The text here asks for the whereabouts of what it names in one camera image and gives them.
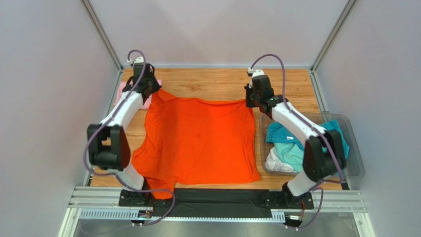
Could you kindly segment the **pink t shirt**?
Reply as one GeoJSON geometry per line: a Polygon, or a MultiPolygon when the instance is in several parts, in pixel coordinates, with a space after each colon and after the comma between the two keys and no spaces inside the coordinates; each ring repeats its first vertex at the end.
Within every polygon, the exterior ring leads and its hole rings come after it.
{"type": "Polygon", "coordinates": [[[152,94],[160,90],[162,82],[159,79],[142,79],[137,87],[134,86],[135,82],[132,80],[120,83],[112,112],[137,112],[148,109],[152,94]]]}

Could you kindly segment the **orange t shirt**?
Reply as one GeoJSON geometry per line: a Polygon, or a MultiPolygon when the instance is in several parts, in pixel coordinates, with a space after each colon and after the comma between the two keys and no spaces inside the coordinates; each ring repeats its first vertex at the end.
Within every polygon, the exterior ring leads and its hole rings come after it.
{"type": "Polygon", "coordinates": [[[260,180],[255,118],[243,99],[207,101],[152,95],[146,136],[131,162],[157,199],[169,199],[175,185],[241,184],[260,180]]]}

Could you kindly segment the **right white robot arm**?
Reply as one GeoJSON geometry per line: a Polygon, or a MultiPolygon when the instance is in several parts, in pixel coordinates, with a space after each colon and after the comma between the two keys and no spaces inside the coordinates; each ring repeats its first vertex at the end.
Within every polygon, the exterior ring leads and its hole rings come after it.
{"type": "Polygon", "coordinates": [[[296,110],[284,95],[275,95],[269,77],[261,69],[248,68],[251,81],[245,86],[246,106],[283,125],[304,145],[303,170],[282,186],[279,202],[298,208],[310,198],[310,191],[335,174],[343,181],[346,158],[337,130],[326,130],[296,110]]]}

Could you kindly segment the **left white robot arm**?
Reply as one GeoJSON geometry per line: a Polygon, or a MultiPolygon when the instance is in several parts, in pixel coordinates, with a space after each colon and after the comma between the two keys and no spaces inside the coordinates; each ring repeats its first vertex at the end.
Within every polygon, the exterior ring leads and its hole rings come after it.
{"type": "Polygon", "coordinates": [[[149,206],[153,200],[148,183],[131,163],[126,129],[134,115],[151,95],[162,86],[155,77],[155,68],[143,56],[128,59],[133,76],[126,82],[115,107],[99,124],[87,128],[88,155],[86,165],[102,170],[102,176],[114,176],[123,185],[119,206],[149,206]]]}

